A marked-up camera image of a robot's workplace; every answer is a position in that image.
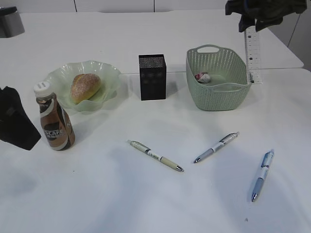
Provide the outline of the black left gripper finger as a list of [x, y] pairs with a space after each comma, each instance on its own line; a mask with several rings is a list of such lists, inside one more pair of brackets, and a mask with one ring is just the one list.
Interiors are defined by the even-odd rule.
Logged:
[[19, 93], [11, 87], [0, 90], [0, 139], [24, 150], [31, 150], [41, 135], [28, 118]]

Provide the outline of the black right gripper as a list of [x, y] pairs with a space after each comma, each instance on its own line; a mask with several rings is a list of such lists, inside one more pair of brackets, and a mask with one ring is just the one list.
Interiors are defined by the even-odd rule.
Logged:
[[255, 26], [256, 32], [267, 27], [279, 25], [283, 16], [303, 13], [307, 8], [306, 0], [228, 0], [225, 5], [225, 14], [241, 14], [239, 32]]

